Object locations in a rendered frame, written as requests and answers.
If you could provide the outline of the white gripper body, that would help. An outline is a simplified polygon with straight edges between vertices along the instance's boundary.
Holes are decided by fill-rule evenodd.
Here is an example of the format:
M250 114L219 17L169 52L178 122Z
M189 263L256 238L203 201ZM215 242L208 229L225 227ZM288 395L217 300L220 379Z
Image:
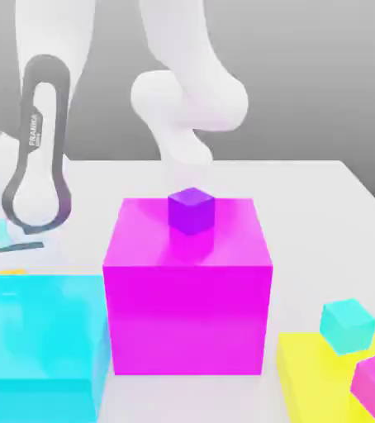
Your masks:
M0 266L5 264L24 264L37 260L43 255L45 244L41 241L24 242L0 247Z

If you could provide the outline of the large cyan box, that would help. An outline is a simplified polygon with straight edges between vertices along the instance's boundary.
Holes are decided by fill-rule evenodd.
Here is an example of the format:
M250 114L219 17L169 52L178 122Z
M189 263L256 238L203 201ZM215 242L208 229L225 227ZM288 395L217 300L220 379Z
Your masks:
M0 423L97 423L111 356L100 275L0 275Z

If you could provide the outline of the large yellow box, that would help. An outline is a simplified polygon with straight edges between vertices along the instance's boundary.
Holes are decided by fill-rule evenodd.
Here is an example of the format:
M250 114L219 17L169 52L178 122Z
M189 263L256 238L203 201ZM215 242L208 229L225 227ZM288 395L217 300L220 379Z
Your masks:
M357 362L375 356L369 349L337 355L318 332L278 335L277 369L289 423L375 423L350 392Z

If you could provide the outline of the small purple cube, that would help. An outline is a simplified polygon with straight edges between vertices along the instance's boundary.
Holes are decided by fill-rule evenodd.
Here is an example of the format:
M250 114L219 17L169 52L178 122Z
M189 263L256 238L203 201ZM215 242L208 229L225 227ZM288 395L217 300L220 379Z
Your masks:
M198 188L168 196L169 225L185 235L197 235L215 224L216 199Z

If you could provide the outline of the large magenta box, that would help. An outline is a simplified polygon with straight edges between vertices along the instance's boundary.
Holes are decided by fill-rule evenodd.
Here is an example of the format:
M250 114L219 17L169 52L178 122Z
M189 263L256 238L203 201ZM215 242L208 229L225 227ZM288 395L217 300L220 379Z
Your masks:
M116 374L261 374L273 263L251 199L184 235L165 199L127 198L102 269Z

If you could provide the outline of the small turquoise cube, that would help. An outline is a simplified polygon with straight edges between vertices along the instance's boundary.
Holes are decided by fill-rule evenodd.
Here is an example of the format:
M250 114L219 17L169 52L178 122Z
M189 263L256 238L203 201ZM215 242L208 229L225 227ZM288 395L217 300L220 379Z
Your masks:
M320 334L337 355L369 349L375 333L375 318L354 299L329 302L323 306Z

